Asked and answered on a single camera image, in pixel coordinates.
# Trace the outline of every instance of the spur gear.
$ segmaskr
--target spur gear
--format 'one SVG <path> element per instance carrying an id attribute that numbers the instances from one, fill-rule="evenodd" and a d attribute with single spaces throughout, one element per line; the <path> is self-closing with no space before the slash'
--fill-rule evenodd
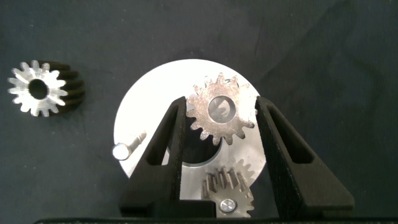
<path id="1" fill-rule="evenodd" d="M 225 79 L 220 73 L 217 81 L 207 79 L 205 88 L 195 85 L 197 97 L 190 97 L 188 103 L 195 109 L 187 111 L 187 116 L 196 118 L 191 129 L 202 128 L 200 139 L 205 140 L 213 136 L 213 144 L 218 145 L 221 138 L 232 145 L 232 135 L 236 134 L 244 139 L 243 127 L 253 128 L 254 104 L 249 100 L 252 96 L 248 92 L 249 84 L 239 86 L 236 76 Z"/>
<path id="2" fill-rule="evenodd" d="M 77 89 L 83 82 L 72 80 L 78 73 L 69 71 L 68 65 L 33 60 L 32 67 L 22 62 L 21 68 L 22 71 L 12 69 L 16 78 L 9 78 L 8 81 L 15 87 L 8 89 L 8 92 L 18 95 L 12 102 L 22 103 L 22 112 L 30 110 L 32 116 L 38 116 L 41 112 L 42 116 L 48 117 L 49 111 L 64 112 L 83 101 L 85 91 Z"/>
<path id="3" fill-rule="evenodd" d="M 249 218 L 254 210 L 253 194 L 244 177 L 234 169 L 223 167 L 208 174 L 202 186 L 202 199 L 216 203 L 217 218 Z"/>

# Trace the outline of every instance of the metal gear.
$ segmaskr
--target metal gear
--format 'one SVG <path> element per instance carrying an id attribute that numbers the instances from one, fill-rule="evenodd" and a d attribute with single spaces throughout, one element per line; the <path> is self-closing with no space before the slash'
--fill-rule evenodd
<path id="1" fill-rule="evenodd" d="M 207 175 L 202 186 L 202 199 L 216 203 L 217 218 L 250 218 L 248 211 L 254 210 L 254 197 L 244 177 L 225 167 Z"/>
<path id="2" fill-rule="evenodd" d="M 254 104 L 248 100 L 255 97 L 247 91 L 249 84 L 239 86 L 238 78 L 232 77 L 226 80 L 220 73 L 217 81 L 211 79 L 205 81 L 205 88 L 195 85 L 194 89 L 197 97 L 189 97 L 188 103 L 195 109 L 187 111 L 187 116 L 196 118 L 191 125 L 191 129 L 202 128 L 200 139 L 205 140 L 209 135 L 213 136 L 213 144 L 218 145 L 222 137 L 232 145 L 232 135 L 236 134 L 244 139 L 243 127 L 253 128 L 251 121 L 255 115 Z"/>
<path id="3" fill-rule="evenodd" d="M 52 69 L 58 68 L 60 71 L 50 70 L 50 65 L 54 67 Z M 17 68 L 12 69 L 16 78 L 8 78 L 8 81 L 15 87 L 8 89 L 8 92 L 18 95 L 12 102 L 15 104 L 22 103 L 22 112 L 30 110 L 32 116 L 38 116 L 41 112 L 43 116 L 48 117 L 50 115 L 49 110 L 53 113 L 60 111 L 57 105 L 71 106 L 83 101 L 81 96 L 84 94 L 84 90 L 75 89 L 83 84 L 82 81 L 57 79 L 60 76 L 64 79 L 77 77 L 77 72 L 68 71 L 68 65 L 58 62 L 39 63 L 33 60 L 31 68 L 25 62 L 21 63 L 21 68 L 22 71 Z M 34 92 L 36 88 L 41 89 L 42 93 Z"/>

